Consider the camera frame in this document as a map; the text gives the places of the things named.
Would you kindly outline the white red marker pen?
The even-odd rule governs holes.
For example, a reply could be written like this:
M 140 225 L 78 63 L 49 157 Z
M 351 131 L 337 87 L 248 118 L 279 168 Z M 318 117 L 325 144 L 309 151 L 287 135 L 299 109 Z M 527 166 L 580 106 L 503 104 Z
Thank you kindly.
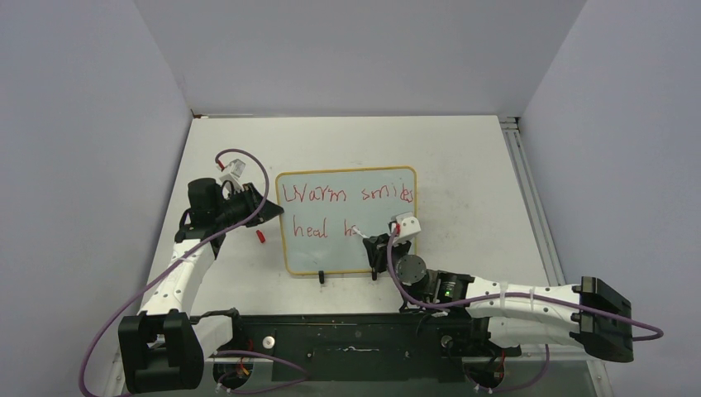
M 355 235 L 360 236 L 360 237 L 363 238 L 363 239 L 368 239 L 368 238 L 369 238 L 369 236 L 366 235 L 366 234 L 364 234 L 357 226 L 353 226 L 353 227 L 351 228 L 351 231 L 352 231 Z

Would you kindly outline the yellow-framed whiteboard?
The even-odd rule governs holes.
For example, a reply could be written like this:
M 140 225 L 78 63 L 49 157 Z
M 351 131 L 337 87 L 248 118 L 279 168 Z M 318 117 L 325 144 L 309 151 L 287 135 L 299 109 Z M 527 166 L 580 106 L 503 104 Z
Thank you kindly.
M 284 261 L 293 275 L 366 273 L 357 226 L 369 237 L 389 231 L 397 215 L 417 212 L 417 173 L 410 166 L 284 172 L 275 180 Z

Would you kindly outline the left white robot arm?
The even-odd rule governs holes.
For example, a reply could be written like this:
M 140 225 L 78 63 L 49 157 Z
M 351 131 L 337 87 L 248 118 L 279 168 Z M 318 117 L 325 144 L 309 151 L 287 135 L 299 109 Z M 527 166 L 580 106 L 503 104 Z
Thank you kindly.
M 246 347 L 246 333 L 226 319 L 202 332 L 189 313 L 203 278 L 217 259 L 225 229 L 256 227 L 284 213 L 252 183 L 229 194 L 214 178 L 188 183 L 189 207 L 174 236 L 171 271 L 154 287 L 136 315 L 124 317 L 117 330 L 126 389 L 133 395 L 192 390 L 203 378 L 206 356 L 216 349 L 236 356 Z

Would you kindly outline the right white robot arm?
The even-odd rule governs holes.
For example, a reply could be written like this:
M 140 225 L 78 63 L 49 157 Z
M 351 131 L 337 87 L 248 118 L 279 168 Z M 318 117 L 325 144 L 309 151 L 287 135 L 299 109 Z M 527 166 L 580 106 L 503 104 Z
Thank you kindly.
M 410 242 L 388 242 L 387 234 L 362 240 L 373 274 L 388 271 L 408 304 L 477 319 L 467 332 L 474 352 L 554 344 L 580 347 L 604 361 L 634 359 L 632 305 L 601 279 L 584 276 L 574 285 L 545 287 L 497 282 L 430 270 L 410 254 Z

